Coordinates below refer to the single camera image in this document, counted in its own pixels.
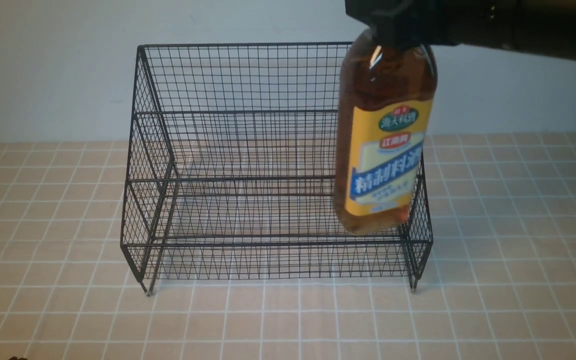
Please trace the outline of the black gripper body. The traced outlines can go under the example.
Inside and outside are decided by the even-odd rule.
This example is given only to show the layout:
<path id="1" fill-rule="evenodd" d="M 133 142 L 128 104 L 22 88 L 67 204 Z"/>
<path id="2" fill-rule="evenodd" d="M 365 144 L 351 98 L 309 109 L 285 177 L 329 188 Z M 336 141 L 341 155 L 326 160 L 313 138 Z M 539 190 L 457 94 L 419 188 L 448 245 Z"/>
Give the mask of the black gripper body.
<path id="1" fill-rule="evenodd" d="M 345 13 L 368 26 L 376 43 L 408 50 L 422 45 L 457 46 L 444 0 L 346 0 Z"/>

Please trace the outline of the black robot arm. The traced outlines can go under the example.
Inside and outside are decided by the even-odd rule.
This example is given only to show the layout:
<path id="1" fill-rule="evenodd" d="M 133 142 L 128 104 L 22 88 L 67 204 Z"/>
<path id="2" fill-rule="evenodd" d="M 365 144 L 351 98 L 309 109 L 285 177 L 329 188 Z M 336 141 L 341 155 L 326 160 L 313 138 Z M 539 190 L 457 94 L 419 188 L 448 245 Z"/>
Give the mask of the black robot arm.
<path id="1" fill-rule="evenodd" d="M 576 0 L 346 0 L 345 13 L 400 49 L 461 44 L 576 61 Z"/>

